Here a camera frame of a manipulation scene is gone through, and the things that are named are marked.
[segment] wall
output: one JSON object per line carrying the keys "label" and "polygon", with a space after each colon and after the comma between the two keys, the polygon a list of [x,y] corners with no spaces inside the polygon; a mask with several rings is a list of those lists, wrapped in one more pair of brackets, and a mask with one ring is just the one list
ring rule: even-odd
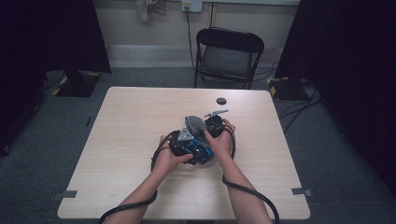
{"label": "wall", "polygon": [[[146,22],[139,20],[133,0],[95,0],[94,3],[107,45],[128,45],[139,50],[143,46],[149,46],[149,49],[153,49],[153,46],[166,50],[188,49],[188,24],[185,13],[181,11],[180,1],[166,1],[166,15],[150,13]],[[208,27],[212,21],[212,26],[245,30],[260,36],[265,43],[264,63],[277,62],[296,9],[295,5],[212,5],[203,2],[202,13],[190,13],[192,47],[195,49],[196,33]]]}

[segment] chair seat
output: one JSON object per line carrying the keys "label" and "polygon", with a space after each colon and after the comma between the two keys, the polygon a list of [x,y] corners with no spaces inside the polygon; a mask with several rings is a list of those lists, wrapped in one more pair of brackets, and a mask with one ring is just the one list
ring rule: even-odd
{"label": "chair seat", "polygon": [[231,77],[248,78],[251,59],[252,54],[249,52],[207,46],[199,69],[203,73],[221,73]]}

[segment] baseboard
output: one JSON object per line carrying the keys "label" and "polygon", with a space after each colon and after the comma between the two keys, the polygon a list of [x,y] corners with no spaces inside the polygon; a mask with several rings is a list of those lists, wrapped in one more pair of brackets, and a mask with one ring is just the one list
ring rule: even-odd
{"label": "baseboard", "polygon": [[[265,49],[259,67],[271,67],[280,59],[283,49]],[[195,60],[196,48],[192,48]],[[189,67],[191,66],[188,46],[137,46],[108,45],[107,56],[110,67]]]}

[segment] power cord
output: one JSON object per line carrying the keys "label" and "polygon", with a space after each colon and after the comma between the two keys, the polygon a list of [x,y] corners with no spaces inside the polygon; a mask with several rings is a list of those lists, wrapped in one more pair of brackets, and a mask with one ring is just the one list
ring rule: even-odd
{"label": "power cord", "polygon": [[275,65],[278,64],[278,63],[279,63],[279,62],[273,63],[273,64],[271,65],[271,69],[270,69],[270,70],[265,71],[265,72],[256,73],[256,74],[254,74],[254,75],[260,75],[260,74],[265,74],[265,73],[271,73],[271,74],[273,74],[273,72],[276,70]]}
{"label": "power cord", "polygon": [[[231,135],[232,139],[233,139],[233,147],[232,147],[232,150],[231,150],[231,157],[233,158],[233,157],[235,156],[235,151],[236,151],[236,147],[235,147],[235,134],[233,133],[231,127],[229,127],[229,126],[227,126],[227,127],[228,127],[228,128],[224,128],[224,130],[225,130],[226,132],[228,132],[228,133]],[[169,139],[169,137],[170,137],[172,134],[174,134],[174,133],[176,133],[176,132],[177,132],[177,131],[173,131],[173,132],[169,133],[168,135],[166,135],[166,137],[165,137],[165,138],[161,141],[161,143],[158,145],[158,147],[157,147],[157,149],[155,150],[154,155],[153,155],[153,157],[152,157],[152,159],[151,159],[151,167],[150,167],[150,168],[151,168],[151,171],[154,169],[155,162],[156,162],[157,157],[158,157],[158,155],[160,154],[160,152],[161,152],[163,149],[167,148],[167,147],[163,147],[163,144],[165,143],[165,141],[167,141],[167,140]],[[238,185],[238,184],[235,184],[235,183],[233,183],[233,182],[230,182],[230,181],[228,181],[228,180],[225,178],[224,175],[223,175],[223,177],[222,177],[222,182],[223,182],[226,186],[228,186],[228,187],[235,188],[235,189],[240,189],[240,190],[242,190],[242,191],[244,191],[244,192],[250,193],[250,194],[255,195],[256,197],[262,199],[262,200],[263,200],[265,203],[267,203],[267,204],[270,206],[270,208],[272,209],[272,211],[273,211],[273,213],[274,213],[275,224],[278,224],[278,223],[279,223],[279,213],[277,212],[275,205],[274,205],[268,198],[266,198],[264,195],[262,195],[261,193],[259,193],[259,192],[258,192],[257,190],[255,190],[255,189],[250,189],[250,188],[247,188],[247,187],[245,187],[245,186]],[[105,221],[105,219],[106,219],[107,217],[109,217],[110,215],[112,215],[112,214],[114,214],[114,213],[117,213],[117,212],[120,212],[120,211],[124,211],[124,210],[133,209],[133,208],[140,207],[140,206],[149,205],[149,204],[153,203],[156,199],[157,199],[157,190],[155,190],[155,193],[152,195],[152,197],[151,197],[150,199],[146,200],[146,201],[138,202],[138,203],[128,203],[128,204],[120,205],[120,206],[117,206],[117,207],[115,207],[115,208],[113,208],[113,209],[108,210],[107,212],[105,212],[105,213],[100,217],[100,219],[99,219],[99,221],[98,221],[98,224],[102,224],[102,223]]]}
{"label": "power cord", "polygon": [[297,119],[297,117],[301,114],[301,112],[303,112],[303,110],[305,110],[305,109],[308,108],[309,106],[315,105],[315,104],[317,104],[318,102],[320,102],[320,99],[319,99],[319,100],[317,100],[316,102],[314,102],[312,105],[309,104],[309,103],[311,103],[311,101],[314,99],[317,90],[318,90],[318,86],[315,87],[314,93],[312,93],[311,97],[309,97],[308,101],[304,104],[304,106],[303,106],[302,108],[297,109],[297,110],[294,110],[294,111],[292,111],[292,112],[289,112],[289,113],[286,114],[286,115],[283,115],[283,116],[280,116],[280,117],[279,117],[279,119],[283,119],[283,118],[285,118],[286,116],[288,116],[288,115],[290,115],[290,114],[297,113],[297,114],[291,119],[291,121],[289,122],[288,126],[286,126],[285,130],[283,131],[283,134],[286,134],[286,132],[288,131],[290,125]]}
{"label": "power cord", "polygon": [[53,87],[56,83],[58,83],[59,81],[61,81],[62,77],[64,76],[64,72],[62,73],[62,75],[56,80],[54,81],[52,84],[48,85],[47,87],[43,87],[43,89],[39,90],[39,91],[46,91],[47,89]]}
{"label": "power cord", "polygon": [[289,110],[289,109],[291,109],[291,108],[293,108],[293,107],[295,107],[295,106],[303,105],[303,104],[305,104],[305,102],[293,103],[293,104],[294,104],[294,105],[290,105],[290,106],[284,108],[284,109],[282,110],[282,112],[279,113],[278,117],[279,117],[279,118],[282,117],[283,114],[284,114],[287,110]]}
{"label": "power cord", "polygon": [[[168,140],[168,138],[175,133],[176,131],[173,131],[171,133],[169,133],[168,135],[166,135],[166,137],[161,141],[161,143],[158,145],[157,149],[154,152],[154,155],[151,158],[151,171],[152,169],[154,169],[155,166],[155,161],[157,160],[158,155],[160,154],[160,152],[165,149],[166,147],[162,147],[163,144],[165,143],[165,141]],[[128,204],[124,204],[124,205],[120,205],[117,206],[113,209],[108,210],[107,212],[105,212],[98,221],[98,224],[102,224],[105,219],[107,217],[109,217],[110,215],[114,214],[114,213],[118,213],[120,211],[124,211],[124,210],[129,210],[129,209],[133,209],[136,207],[141,207],[141,206],[145,206],[145,205],[149,205],[151,203],[154,203],[154,201],[157,199],[157,190],[155,190],[155,193],[152,195],[152,197],[148,200],[145,200],[143,202],[138,202],[138,203],[128,203]]]}
{"label": "power cord", "polygon": [[188,7],[184,7],[186,11],[186,17],[187,17],[187,25],[189,27],[189,45],[190,45],[190,56],[191,56],[191,64],[192,68],[195,70],[194,66],[194,59],[192,58],[192,43],[191,43],[191,32],[190,32],[190,9]]}

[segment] handheld controller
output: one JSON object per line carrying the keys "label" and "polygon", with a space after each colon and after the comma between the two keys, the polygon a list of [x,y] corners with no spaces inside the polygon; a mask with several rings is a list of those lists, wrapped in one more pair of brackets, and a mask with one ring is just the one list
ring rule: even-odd
{"label": "handheld controller", "polygon": [[172,134],[169,147],[175,156],[192,154],[192,159],[185,163],[195,165],[196,163],[205,164],[213,157],[213,151],[210,149],[205,140],[204,130],[207,130],[212,137],[216,138],[224,130],[222,118],[214,112],[207,115],[209,118],[205,121],[197,117],[192,117],[194,122],[189,122],[186,117],[186,127],[181,131]]}

